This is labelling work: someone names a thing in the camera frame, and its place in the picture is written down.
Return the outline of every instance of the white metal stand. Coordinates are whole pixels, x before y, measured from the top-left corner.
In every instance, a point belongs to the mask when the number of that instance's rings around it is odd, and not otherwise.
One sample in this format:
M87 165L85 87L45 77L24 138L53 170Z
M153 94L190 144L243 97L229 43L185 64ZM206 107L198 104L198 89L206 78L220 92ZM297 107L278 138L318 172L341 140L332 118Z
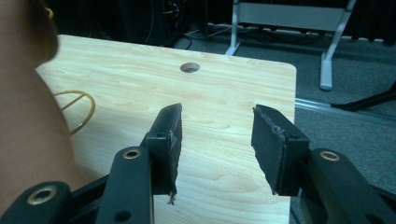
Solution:
M225 54L234 55L240 45L237 39L239 22L333 31L332 43L322 54L320 69L320 88L330 91L332 89L332 56L355 3L356 0L350 0L346 8L335 8L242 3L234 0L231 45Z

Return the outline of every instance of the light wood tabletop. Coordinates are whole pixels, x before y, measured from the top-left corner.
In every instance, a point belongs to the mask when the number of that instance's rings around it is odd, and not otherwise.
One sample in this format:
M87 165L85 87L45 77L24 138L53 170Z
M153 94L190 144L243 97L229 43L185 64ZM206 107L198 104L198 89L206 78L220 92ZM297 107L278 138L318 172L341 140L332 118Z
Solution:
M60 35L57 57L37 72L53 93L85 91L96 103L72 137L90 178L107 175L115 153L139 146L163 107L183 106L175 205L154 197L156 223L289 223L290 198L273 196L250 145L252 107L294 120L295 67L249 58ZM180 66L199 64L185 73ZM60 106L76 96L56 99ZM70 129L88 98L64 111Z

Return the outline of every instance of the gray carpet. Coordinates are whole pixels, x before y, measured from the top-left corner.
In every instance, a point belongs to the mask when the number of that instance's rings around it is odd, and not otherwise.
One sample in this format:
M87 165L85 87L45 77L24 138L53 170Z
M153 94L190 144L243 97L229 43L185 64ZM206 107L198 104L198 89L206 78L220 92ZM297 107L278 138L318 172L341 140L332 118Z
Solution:
M224 54L230 33L207 38L193 33L177 41L175 48ZM333 57L332 91L318 87L320 54L331 40L327 36L244 32L235 56L291 63L297 68L298 98L322 103L344 104L387 91L396 80L396 47L380 42L342 39ZM396 101L365 111L396 119ZM311 148L326 147L343 153L368 180L382 189L396 193L396 128L359 119L330 115L297 108L295 125L311 139ZM304 223L299 198L291 200L298 220Z

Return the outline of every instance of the wooden panel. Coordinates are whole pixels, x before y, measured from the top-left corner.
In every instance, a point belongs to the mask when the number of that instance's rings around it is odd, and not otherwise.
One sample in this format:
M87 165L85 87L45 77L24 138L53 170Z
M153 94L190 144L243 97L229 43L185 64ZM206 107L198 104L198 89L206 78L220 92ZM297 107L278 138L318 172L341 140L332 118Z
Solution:
M293 121L292 65L66 35L60 43L56 59L37 71L52 92L85 91L96 102L92 119L72 137L89 177L107 174L117 151L138 146L161 108L182 103L176 205L155 196L156 222L289 222L290 198L272 195L250 136L255 104ZM184 63L200 69L184 73ZM71 98L57 99L64 105ZM71 126L86 115L84 106L87 99L64 111Z

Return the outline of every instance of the person's arm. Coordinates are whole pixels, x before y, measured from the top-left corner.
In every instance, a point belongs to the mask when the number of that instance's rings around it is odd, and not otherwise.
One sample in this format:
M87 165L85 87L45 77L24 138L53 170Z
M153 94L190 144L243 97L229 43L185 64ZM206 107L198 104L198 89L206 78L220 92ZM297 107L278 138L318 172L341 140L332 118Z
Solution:
M84 184L63 115L35 71L56 53L51 28L38 0L0 0L0 216L38 183Z

